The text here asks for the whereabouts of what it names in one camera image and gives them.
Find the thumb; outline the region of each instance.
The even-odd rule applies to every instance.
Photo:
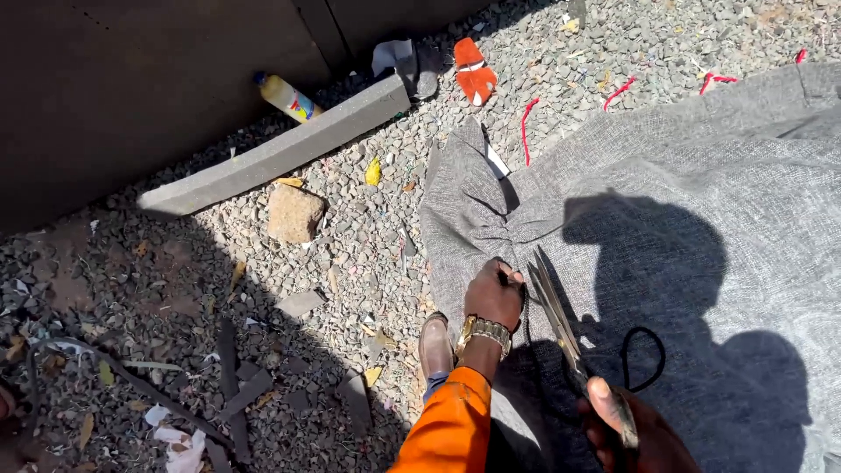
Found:
[[[595,413],[605,421],[608,427],[621,433],[622,422],[619,418],[618,406],[607,381],[599,376],[593,376],[587,381],[587,392],[590,394],[590,404],[593,405]]]

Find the scissors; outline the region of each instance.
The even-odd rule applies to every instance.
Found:
[[[574,388],[589,401],[590,395],[587,392],[587,380],[590,378],[590,370],[584,364],[584,360],[581,359],[581,350],[575,341],[575,334],[573,333],[572,327],[569,326],[569,320],[563,311],[558,293],[555,292],[552,280],[549,278],[546,265],[543,264],[542,254],[546,253],[540,248],[540,245],[537,245],[537,250],[534,252],[535,264],[529,263],[528,271],[532,277],[537,298],[543,306],[543,311],[546,312],[549,325],[552,326],[555,336],[558,339],[558,346],[563,350],[563,355],[569,365]],[[637,435],[637,424],[633,420],[631,408],[628,406],[625,396],[619,391],[616,391],[613,386],[611,386],[611,394],[614,405],[617,406],[617,415],[621,422],[619,436],[622,446],[626,449],[637,449],[639,447],[639,436]]]

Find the gray fabric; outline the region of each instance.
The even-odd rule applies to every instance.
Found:
[[[468,119],[430,168],[420,208],[452,335],[482,264],[499,256],[525,272],[539,243],[596,374],[622,384],[632,327],[663,340],[664,373],[638,395],[703,470],[831,470],[841,454],[839,84],[838,64],[787,66],[679,104],[598,113],[501,185]],[[529,299],[492,415],[526,470],[598,471],[553,339]],[[643,335],[631,346],[638,385],[659,357]]]

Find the yellow bottle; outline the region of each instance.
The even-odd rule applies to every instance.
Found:
[[[324,111],[278,76],[258,72],[254,74],[254,82],[260,87],[260,95],[267,102],[301,123],[312,120]]]

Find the gravel ground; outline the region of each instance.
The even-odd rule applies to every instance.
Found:
[[[7,238],[0,248],[3,305],[24,308],[0,321],[3,345],[19,332],[33,337],[83,337],[122,359],[178,364],[177,371],[138,369],[193,412],[212,418],[224,404],[215,351],[219,313],[232,315],[242,359],[275,375],[274,397],[246,414],[254,460],[248,471],[384,470],[421,412],[416,339],[434,311],[429,267],[416,209],[424,190],[427,155],[434,140],[469,114],[512,170],[523,167],[520,120],[528,117],[532,159],[550,143],[576,130],[607,95],[631,75],[637,81],[611,105],[611,113],[669,103],[697,94],[699,73],[746,77],[793,61],[803,47],[808,61],[841,58],[841,13],[833,0],[813,2],[701,2],[700,0],[595,0],[586,27],[561,31],[567,3],[505,2],[423,39],[442,51],[446,71],[435,98],[417,104],[359,140],[299,169],[304,188],[329,203],[315,243],[289,246],[266,233],[267,200],[273,184],[214,205],[195,216],[159,222],[140,215],[139,193],[242,153],[291,125],[279,114],[238,130],[192,160],[158,173],[62,219],[45,232]],[[478,32],[472,29],[484,22]],[[497,91],[481,108],[461,94],[452,68],[454,42],[473,37],[498,78]],[[362,74],[316,95],[325,106],[361,90]],[[377,188],[364,183],[368,160],[391,153]],[[409,182],[414,189],[403,191]],[[91,222],[98,221],[95,232]],[[419,253],[399,265],[405,227]],[[235,261],[247,272],[227,304]],[[334,293],[328,271],[337,273]],[[318,288],[327,303],[299,319],[282,316],[274,303]],[[263,324],[245,326],[246,317]],[[373,340],[360,320],[382,328],[395,341],[372,359]],[[42,370],[49,411],[40,434],[56,471],[162,470],[164,445],[151,439],[143,401],[121,380],[104,386],[89,356],[55,357]],[[349,368],[382,366],[371,389],[375,429],[354,438],[334,389]],[[22,386],[21,363],[3,362],[2,376]],[[290,396],[306,390],[308,406]],[[90,442],[79,448],[87,413],[94,416]],[[173,425],[188,432],[181,420]]]

